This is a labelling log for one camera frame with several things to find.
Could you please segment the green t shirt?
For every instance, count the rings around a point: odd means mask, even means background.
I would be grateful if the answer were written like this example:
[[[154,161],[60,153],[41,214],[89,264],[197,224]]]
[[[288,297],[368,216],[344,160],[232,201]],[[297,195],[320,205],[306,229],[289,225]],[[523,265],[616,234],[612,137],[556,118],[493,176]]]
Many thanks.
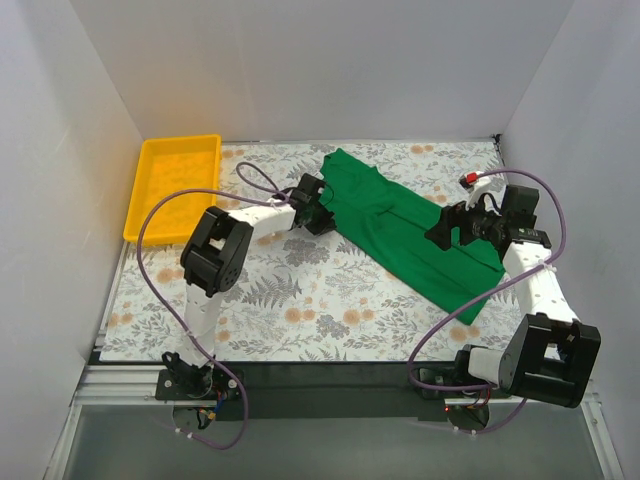
[[[441,208],[342,149],[324,157],[322,203],[336,230],[385,270],[447,313],[498,286],[505,270],[487,242],[453,237],[446,251],[424,237]]]

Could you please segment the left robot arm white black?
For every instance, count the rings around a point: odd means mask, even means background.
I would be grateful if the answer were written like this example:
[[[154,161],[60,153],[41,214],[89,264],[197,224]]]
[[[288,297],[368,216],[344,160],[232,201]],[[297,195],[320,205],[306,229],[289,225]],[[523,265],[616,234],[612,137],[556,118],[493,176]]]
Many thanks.
[[[334,214],[321,203],[326,188],[325,181],[305,174],[297,186],[257,206],[205,210],[180,258],[187,284],[186,339],[162,355],[167,383],[181,394],[200,400],[228,391],[231,379],[216,373],[211,362],[223,294],[237,283],[253,241],[296,228],[314,236],[335,229]]]

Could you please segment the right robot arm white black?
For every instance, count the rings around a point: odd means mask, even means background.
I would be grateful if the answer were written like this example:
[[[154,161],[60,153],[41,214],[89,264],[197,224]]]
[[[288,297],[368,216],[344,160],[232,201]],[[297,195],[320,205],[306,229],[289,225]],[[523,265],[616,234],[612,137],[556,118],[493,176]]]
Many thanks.
[[[505,394],[577,407],[601,336],[571,309],[548,262],[551,242],[535,226],[538,191],[509,185],[499,209],[490,211],[487,178],[468,174],[460,183],[468,199],[445,207],[425,236],[444,250],[451,247],[454,230],[463,246],[476,240],[490,243],[509,277],[519,280],[514,288],[522,320],[502,350],[474,345],[460,350],[445,385],[469,398],[490,385]]]

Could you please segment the yellow plastic tray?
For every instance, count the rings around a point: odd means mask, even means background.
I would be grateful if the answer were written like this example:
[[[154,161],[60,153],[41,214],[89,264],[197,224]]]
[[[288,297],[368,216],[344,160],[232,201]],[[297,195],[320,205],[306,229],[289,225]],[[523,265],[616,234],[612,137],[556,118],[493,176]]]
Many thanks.
[[[217,134],[148,139],[139,155],[123,238],[135,243],[150,210],[168,195],[186,189],[154,214],[145,230],[145,246],[184,243],[202,213],[216,202],[203,189],[219,186],[221,138]]]

